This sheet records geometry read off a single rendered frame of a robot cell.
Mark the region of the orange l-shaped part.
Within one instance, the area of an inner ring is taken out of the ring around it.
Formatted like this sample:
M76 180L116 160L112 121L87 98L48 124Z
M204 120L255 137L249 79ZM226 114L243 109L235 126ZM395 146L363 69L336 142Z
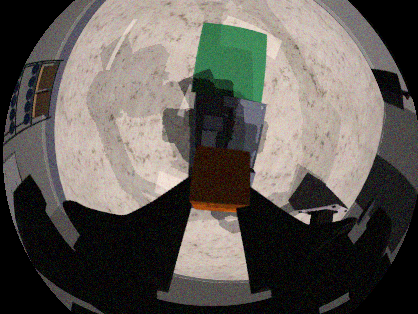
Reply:
M237 213L250 205L250 152L196 145L189 201L194 209Z

